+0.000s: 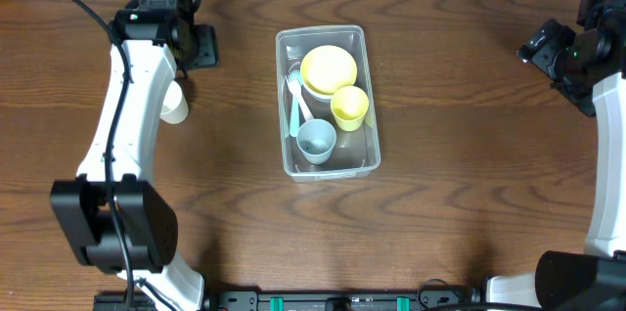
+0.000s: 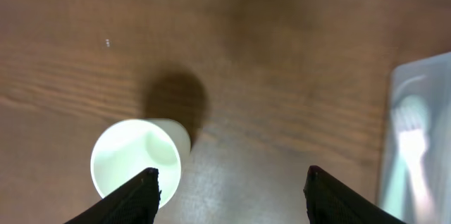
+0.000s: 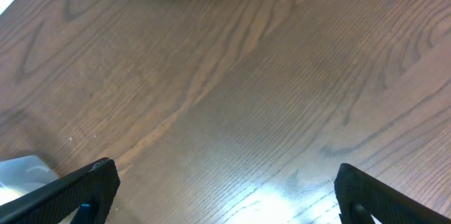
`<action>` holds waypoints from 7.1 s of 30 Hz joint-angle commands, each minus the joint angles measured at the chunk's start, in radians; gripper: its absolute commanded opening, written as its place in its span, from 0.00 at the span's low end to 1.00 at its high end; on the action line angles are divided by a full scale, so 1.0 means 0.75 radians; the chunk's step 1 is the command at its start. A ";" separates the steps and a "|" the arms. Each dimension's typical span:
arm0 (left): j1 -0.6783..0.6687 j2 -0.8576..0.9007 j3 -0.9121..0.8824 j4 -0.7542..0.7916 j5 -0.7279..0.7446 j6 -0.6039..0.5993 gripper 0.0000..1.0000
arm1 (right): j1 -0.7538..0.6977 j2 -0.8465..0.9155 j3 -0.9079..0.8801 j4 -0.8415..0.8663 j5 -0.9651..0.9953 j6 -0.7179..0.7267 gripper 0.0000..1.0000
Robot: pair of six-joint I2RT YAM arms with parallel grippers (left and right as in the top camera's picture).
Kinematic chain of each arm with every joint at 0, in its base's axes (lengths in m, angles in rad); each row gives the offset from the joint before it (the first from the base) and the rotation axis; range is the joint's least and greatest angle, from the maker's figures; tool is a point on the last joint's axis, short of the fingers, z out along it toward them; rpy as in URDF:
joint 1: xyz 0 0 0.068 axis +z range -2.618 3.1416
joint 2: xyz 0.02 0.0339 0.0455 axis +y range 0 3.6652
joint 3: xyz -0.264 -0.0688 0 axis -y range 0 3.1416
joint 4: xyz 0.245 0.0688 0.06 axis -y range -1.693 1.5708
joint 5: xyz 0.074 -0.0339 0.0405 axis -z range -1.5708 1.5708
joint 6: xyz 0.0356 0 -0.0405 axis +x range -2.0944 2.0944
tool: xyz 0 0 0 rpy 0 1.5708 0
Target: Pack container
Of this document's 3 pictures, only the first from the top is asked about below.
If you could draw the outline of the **white plastic cup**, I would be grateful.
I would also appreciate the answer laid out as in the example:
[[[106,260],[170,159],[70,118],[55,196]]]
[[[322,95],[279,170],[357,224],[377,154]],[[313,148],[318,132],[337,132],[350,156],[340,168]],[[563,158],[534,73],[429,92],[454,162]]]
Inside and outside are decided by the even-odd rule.
[[[167,88],[162,103],[160,119],[169,124],[183,122],[189,114],[189,107],[181,86],[172,81]]]

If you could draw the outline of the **white plastic fork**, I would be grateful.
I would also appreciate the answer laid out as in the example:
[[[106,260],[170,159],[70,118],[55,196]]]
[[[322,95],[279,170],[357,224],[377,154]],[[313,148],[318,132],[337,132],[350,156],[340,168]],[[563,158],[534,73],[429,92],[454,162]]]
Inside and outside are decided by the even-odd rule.
[[[295,98],[298,101],[299,107],[302,111],[305,121],[308,122],[312,120],[314,116],[302,96],[302,87],[298,79],[293,74],[289,74],[286,76],[286,82],[287,82],[287,85],[291,94],[295,96]]]

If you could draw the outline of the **mint green plastic spoon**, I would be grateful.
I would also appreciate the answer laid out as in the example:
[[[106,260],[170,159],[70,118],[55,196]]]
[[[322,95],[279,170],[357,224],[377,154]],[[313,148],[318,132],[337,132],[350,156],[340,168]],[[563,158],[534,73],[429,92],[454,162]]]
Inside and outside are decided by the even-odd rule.
[[[290,72],[290,75],[293,75],[299,85],[302,85],[302,78],[300,70],[295,68]],[[290,135],[295,138],[297,136],[298,130],[300,127],[300,110],[299,110],[299,102],[296,96],[293,96],[291,99],[291,115],[290,115]]]

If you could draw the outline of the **white plastic bowl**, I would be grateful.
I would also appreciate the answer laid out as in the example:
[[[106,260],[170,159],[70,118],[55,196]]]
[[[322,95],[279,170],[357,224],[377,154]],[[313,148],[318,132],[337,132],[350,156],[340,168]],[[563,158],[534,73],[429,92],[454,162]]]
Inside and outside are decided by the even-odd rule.
[[[332,95],[325,95],[314,91],[306,82],[304,82],[302,86],[313,99],[319,102],[329,103],[333,97]]]

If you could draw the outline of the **yellow plastic bowl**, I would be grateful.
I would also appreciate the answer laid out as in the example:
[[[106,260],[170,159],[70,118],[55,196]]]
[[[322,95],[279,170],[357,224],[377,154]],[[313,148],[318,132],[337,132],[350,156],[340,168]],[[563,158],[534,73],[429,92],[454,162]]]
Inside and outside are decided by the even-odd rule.
[[[356,82],[358,69],[355,59],[346,50],[324,45],[309,51],[300,65],[305,85],[320,95],[332,95],[344,86]]]

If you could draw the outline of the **grey plastic cup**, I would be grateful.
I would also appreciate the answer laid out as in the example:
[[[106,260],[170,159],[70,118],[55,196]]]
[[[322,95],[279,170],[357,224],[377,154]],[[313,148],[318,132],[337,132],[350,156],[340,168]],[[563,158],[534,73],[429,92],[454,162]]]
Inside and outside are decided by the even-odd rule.
[[[319,165],[330,159],[336,139],[335,128],[328,121],[316,118],[299,127],[296,145],[309,163]]]

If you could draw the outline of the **yellow plastic cup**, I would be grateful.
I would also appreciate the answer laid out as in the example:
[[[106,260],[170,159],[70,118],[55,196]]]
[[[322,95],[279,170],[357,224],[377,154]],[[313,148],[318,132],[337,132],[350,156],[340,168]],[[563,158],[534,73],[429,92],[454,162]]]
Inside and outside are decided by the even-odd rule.
[[[369,109],[367,93],[356,86],[338,89],[331,99],[331,111],[337,126],[343,131],[357,130]]]

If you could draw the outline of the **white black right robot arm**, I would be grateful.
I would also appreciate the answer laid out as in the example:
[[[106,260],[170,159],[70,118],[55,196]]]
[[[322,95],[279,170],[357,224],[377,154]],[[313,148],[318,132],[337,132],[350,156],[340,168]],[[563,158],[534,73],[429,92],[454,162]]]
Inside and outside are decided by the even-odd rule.
[[[478,310],[625,307],[625,0],[580,0],[574,32],[546,21],[517,51],[598,126],[595,201],[583,253],[547,251],[534,272],[488,279]]]

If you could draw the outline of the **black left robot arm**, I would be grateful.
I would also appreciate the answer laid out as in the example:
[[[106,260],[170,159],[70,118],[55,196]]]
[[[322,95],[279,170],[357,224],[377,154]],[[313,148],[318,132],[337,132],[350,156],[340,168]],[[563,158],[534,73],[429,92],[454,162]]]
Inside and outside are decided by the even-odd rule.
[[[111,76],[91,146],[50,202],[76,260],[125,280],[100,310],[205,310],[205,280],[182,258],[174,210],[157,193],[154,154],[162,122],[187,116],[174,102],[178,75],[216,67],[214,29],[196,24],[201,0],[130,0],[103,30]]]

